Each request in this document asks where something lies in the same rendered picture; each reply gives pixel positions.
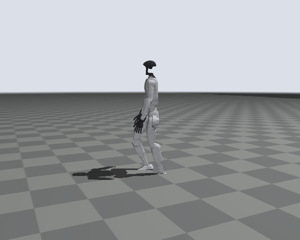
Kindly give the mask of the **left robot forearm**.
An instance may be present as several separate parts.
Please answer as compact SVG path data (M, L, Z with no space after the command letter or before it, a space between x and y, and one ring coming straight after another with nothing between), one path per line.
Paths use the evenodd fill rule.
M148 97L144 101L144 108L143 108L142 115L140 117L140 119L143 120L143 121L144 121L145 117L147 117L149 109L151 108L150 107L150 102L151 102L151 100Z

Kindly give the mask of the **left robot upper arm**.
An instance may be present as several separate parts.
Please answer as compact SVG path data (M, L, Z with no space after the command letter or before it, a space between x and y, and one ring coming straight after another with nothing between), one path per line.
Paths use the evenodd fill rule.
M148 98L150 99L150 104L153 102L155 85L156 85L156 81L154 79L148 80L148 83L147 83L147 86L148 86L147 94L148 94Z

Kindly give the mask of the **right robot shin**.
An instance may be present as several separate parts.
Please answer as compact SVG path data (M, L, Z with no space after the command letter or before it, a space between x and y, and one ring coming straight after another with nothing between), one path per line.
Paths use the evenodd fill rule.
M145 165L145 166L149 165L149 164L148 164L148 161L147 161L147 159L146 159L146 152L145 152L145 150L144 150L144 148L143 148L142 143L141 143L141 145L139 145L139 146L135 146L133 143L132 143L132 145L133 145L135 151L137 152L138 156L141 158L141 160L142 160L142 162L144 163L144 165Z

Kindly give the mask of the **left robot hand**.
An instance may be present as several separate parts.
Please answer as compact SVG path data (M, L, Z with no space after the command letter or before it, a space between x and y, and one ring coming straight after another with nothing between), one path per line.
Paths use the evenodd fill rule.
M141 116L140 116L139 121L136 124L134 124L133 127L136 126L134 129L134 131L136 131L136 133L137 133L137 131L138 131L138 133L139 133L139 131L140 131L140 133L142 133L143 122L145 122L145 120L146 120L146 117L144 118L144 120L141 120Z

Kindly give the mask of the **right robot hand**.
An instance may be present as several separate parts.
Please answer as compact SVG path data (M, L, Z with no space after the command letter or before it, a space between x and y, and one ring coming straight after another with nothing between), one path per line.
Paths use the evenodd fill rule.
M138 121L140 121L139 119L140 119L140 117L141 117L141 115L142 115L142 114L141 114L141 111L142 111L142 110L140 110L139 114L133 119L133 120L136 119L135 122L134 122L134 124L137 123ZM136 121L137 121L137 122L136 122Z

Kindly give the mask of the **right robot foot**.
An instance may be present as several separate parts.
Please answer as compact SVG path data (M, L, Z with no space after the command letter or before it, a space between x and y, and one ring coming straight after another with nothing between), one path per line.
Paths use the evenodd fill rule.
M143 165L142 167L138 168L137 170L150 170L153 169L153 165L152 164L148 164L147 166Z

